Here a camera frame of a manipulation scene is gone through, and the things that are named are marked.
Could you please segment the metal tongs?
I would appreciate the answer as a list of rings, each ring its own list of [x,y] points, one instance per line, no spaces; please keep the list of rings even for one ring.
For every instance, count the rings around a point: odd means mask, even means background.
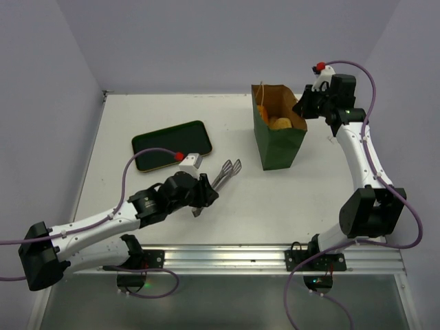
[[[231,160],[228,159],[222,165],[219,174],[216,176],[213,183],[212,184],[210,183],[210,185],[212,186],[213,189],[215,189],[219,193],[219,191],[225,186],[226,182],[235,175],[237,175],[241,169],[242,169],[242,164],[240,159],[237,159],[235,163],[232,163]],[[200,183],[199,183],[199,187],[201,189],[201,197],[202,197],[203,188],[201,187]],[[192,215],[194,217],[198,217],[203,211],[203,209],[204,208],[202,207],[202,204],[193,207]]]

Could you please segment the round scored bun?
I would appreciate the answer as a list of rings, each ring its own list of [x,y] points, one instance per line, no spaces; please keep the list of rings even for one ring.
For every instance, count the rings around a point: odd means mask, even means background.
[[[277,118],[275,116],[269,119],[269,128],[272,130],[290,129],[292,122],[289,118]]]

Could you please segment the green paper bag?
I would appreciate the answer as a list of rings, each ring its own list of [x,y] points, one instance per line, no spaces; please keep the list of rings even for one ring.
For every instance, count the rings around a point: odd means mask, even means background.
[[[284,85],[265,85],[260,83],[251,86],[254,136],[258,146],[261,166],[264,171],[289,168],[303,143],[307,133],[307,123],[292,111],[298,102],[293,91]],[[266,124],[257,109],[262,105],[267,109],[269,119],[289,118],[290,129],[272,130]]]

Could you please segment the long orange bread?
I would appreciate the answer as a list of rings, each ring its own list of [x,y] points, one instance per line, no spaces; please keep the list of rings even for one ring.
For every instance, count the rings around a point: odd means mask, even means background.
[[[262,105],[258,105],[257,109],[258,109],[258,112],[259,112],[261,118],[263,119],[263,121],[266,124],[268,124],[269,123],[269,116],[268,116],[267,109]]]

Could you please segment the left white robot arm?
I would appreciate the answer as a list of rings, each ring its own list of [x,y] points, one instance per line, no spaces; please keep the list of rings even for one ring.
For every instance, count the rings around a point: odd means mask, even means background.
[[[147,269],[147,257],[133,231],[162,222],[184,207],[207,208],[218,197],[207,174],[194,178],[179,171],[106,212],[52,228],[36,223],[18,250],[27,285],[36,292],[66,274],[100,266],[105,270]]]

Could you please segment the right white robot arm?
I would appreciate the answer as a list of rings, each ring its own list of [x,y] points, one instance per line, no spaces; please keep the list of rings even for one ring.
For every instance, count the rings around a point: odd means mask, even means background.
[[[403,203],[387,188],[393,183],[383,171],[364,124],[366,112],[355,107],[356,79],[333,68],[313,69],[317,75],[294,106],[304,119],[324,117],[345,154],[353,180],[353,194],[341,207],[339,220],[316,234],[307,246],[307,264],[321,270],[331,261],[328,248],[356,238],[384,237],[395,229]]]

